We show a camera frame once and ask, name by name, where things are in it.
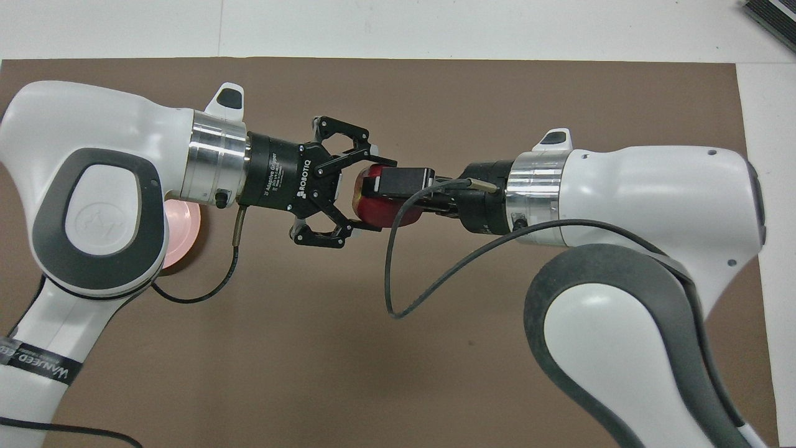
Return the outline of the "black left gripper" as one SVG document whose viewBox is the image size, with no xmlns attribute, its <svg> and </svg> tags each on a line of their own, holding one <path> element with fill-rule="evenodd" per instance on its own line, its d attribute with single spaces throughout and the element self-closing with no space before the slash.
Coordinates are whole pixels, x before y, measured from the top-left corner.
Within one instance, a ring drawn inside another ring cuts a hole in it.
<svg viewBox="0 0 796 448">
<path fill-rule="evenodd" d="M 376 155 L 366 128 L 329 116 L 313 119 L 314 142 L 296 144 L 250 131 L 250 161 L 244 187 L 239 194 L 241 206 L 257 206 L 286 210 L 295 215 L 291 239 L 299 246 L 342 248 L 354 232 L 381 228 L 360 220 L 347 218 L 336 206 L 340 175 L 334 174 L 356 162 L 371 161 L 396 167 L 392 159 Z M 341 155 L 331 156 L 322 142 L 334 135 L 351 139 L 353 147 Z M 310 229 L 306 219 L 324 213 L 335 229 L 318 232 Z"/>
</svg>

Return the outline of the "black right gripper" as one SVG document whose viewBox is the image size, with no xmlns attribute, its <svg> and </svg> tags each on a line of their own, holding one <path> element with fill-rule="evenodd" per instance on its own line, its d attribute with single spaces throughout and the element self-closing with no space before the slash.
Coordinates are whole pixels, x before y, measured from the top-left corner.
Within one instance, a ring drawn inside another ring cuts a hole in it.
<svg viewBox="0 0 796 448">
<path fill-rule="evenodd" d="M 497 192 L 473 189 L 427 191 L 419 196 L 407 213 L 435 213 L 456 218 L 472 233 L 506 235 L 510 232 L 506 218 L 506 193 L 509 173 L 514 161 L 483 161 L 468 164 L 460 178 L 490 182 Z M 435 171 L 428 167 L 370 166 L 364 175 L 364 196 L 371 198 L 407 199 L 433 184 Z"/>
</svg>

